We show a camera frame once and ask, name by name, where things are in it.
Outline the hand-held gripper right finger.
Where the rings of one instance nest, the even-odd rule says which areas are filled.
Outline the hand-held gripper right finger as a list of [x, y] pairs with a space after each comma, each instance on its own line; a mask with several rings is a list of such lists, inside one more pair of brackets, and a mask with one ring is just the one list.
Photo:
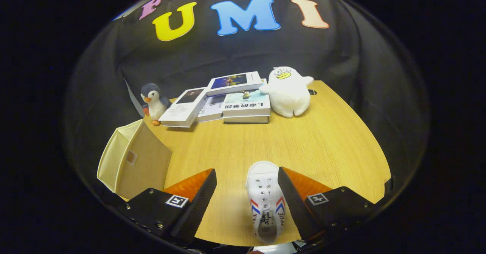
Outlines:
[[330, 188], [281, 166], [278, 185], [305, 241], [333, 241], [365, 223], [376, 204], [349, 187]]

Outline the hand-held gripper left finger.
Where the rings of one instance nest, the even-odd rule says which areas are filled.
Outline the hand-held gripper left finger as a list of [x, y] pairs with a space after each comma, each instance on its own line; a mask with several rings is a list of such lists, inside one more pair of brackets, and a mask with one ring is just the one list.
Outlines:
[[163, 190], [149, 187], [116, 210], [149, 234], [176, 244], [189, 244], [216, 186], [215, 169], [207, 169]]

